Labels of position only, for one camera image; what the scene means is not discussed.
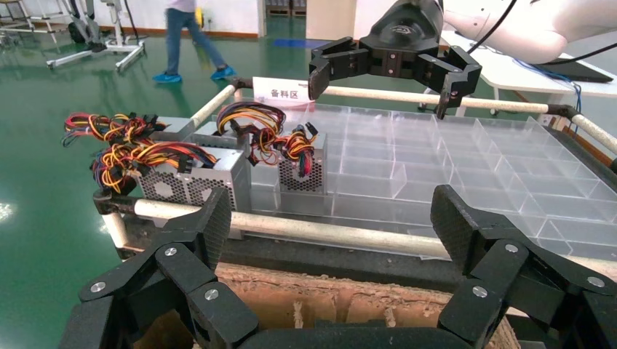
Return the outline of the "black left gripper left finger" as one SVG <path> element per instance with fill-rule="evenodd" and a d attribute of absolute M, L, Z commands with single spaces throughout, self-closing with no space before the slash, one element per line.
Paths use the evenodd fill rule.
<path fill-rule="evenodd" d="M 132 348 L 176 311 L 203 348 L 238 348 L 257 332 L 258 317 L 215 275 L 230 225 L 220 188 L 198 211 L 169 220 L 145 251 L 83 286 L 60 347 Z"/>

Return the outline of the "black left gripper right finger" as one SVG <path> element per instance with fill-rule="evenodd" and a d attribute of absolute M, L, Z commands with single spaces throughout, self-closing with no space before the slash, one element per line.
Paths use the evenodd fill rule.
<path fill-rule="evenodd" d="M 616 346 L 616 283 L 533 243 L 506 216 L 469 206 L 449 185 L 434 189 L 430 218 L 464 281 L 438 327 L 484 347 L 506 312 L 526 314 L 561 348 Z"/>

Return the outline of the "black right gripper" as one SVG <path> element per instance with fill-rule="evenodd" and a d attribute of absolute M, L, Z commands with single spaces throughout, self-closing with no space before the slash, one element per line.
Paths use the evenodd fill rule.
<path fill-rule="evenodd" d="M 443 119 L 475 92 L 482 66 L 458 46 L 437 57 L 442 25 L 441 1 L 396 1 L 359 43 L 347 36 L 311 51 L 308 98 L 318 99 L 331 81 L 367 73 L 416 77 L 439 94 L 434 111 Z"/>

